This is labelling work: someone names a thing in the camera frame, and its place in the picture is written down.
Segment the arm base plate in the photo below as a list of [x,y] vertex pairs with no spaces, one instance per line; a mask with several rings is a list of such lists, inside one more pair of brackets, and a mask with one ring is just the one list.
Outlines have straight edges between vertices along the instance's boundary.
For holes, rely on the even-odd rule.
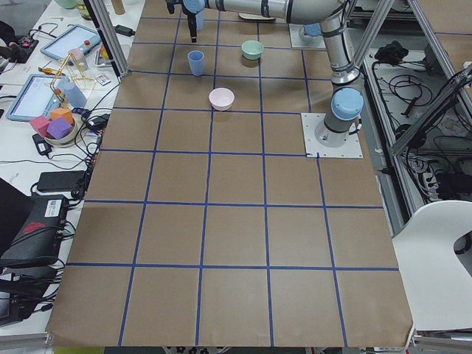
[[361,143],[353,122],[344,133],[334,133],[325,126],[324,113],[301,113],[308,158],[362,159]]
[[319,24],[290,24],[291,47],[300,50],[326,50]]

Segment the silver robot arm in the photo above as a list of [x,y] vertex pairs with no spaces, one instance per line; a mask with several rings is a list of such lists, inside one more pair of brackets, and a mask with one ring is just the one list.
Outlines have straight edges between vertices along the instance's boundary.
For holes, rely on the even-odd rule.
[[204,9],[220,12],[248,13],[264,18],[281,18],[289,24],[300,25],[299,38],[307,42],[320,37],[330,61],[333,95],[330,111],[315,129],[316,140],[329,148],[341,147],[351,125],[364,107],[361,93],[361,72],[356,66],[347,33],[346,1],[316,0],[215,0],[166,2],[169,13],[181,5],[187,16],[191,41],[197,40],[197,14]]

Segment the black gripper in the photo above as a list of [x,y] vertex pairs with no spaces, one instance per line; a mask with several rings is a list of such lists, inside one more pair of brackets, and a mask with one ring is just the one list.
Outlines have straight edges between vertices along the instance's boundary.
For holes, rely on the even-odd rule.
[[[166,6],[167,6],[167,10],[169,14],[174,14],[176,11],[176,6],[183,4],[182,0],[166,0],[165,2],[166,2]],[[187,25],[190,32],[190,40],[192,43],[196,43],[198,33],[197,33],[196,15],[194,13],[187,14]]]

